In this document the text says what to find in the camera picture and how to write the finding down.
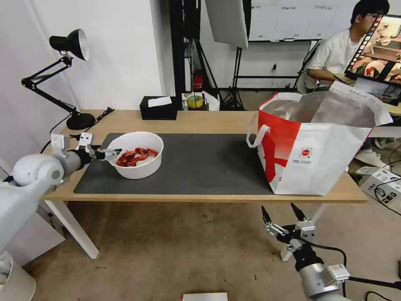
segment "red and white bag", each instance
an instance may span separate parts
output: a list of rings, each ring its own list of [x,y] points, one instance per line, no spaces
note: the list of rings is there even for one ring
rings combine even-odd
[[[392,119],[376,97],[335,82],[330,91],[278,93],[259,107],[259,132],[246,141],[275,194],[325,195],[373,127]]]

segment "white sneaker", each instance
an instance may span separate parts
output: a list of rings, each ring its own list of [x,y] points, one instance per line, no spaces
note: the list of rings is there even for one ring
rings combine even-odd
[[[373,150],[361,150],[359,153],[356,154],[355,159],[371,166],[390,170],[390,166],[380,160],[376,152],[374,152]]]
[[[375,146],[379,149],[388,148],[394,141],[394,138],[375,138],[374,140]]]

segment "man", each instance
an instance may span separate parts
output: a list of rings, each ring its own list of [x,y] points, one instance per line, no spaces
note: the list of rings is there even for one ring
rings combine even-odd
[[[373,25],[378,15],[387,14],[390,5],[387,0],[360,0],[354,7],[351,27],[325,40],[317,49],[307,66],[308,75],[320,80],[316,91],[328,90],[336,80],[335,74],[343,74],[354,57],[364,35]],[[315,87],[315,80],[306,82],[308,92]],[[356,159],[377,167],[386,164],[372,149],[371,139],[367,139]]]

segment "bag handle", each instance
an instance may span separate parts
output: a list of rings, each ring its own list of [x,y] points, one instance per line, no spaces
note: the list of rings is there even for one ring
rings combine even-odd
[[[248,146],[250,148],[255,148],[257,147],[259,144],[262,143],[264,134],[269,133],[270,132],[270,128],[267,125],[262,125],[259,129],[258,135],[256,135],[256,139],[255,142],[252,144],[249,141],[249,137],[251,136],[251,131],[252,131],[252,125],[254,124],[255,120],[256,120],[256,116],[258,115],[258,112],[255,113],[255,115],[252,117],[251,123],[249,124],[249,128],[248,128],[248,133],[246,135],[246,143],[248,144]]]

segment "desk mat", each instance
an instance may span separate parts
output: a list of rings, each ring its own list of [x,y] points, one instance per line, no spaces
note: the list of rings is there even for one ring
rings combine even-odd
[[[120,133],[109,134],[106,148]],[[76,194],[273,194],[256,148],[245,134],[158,134],[162,164],[144,179],[123,178],[107,161],[93,161]]]

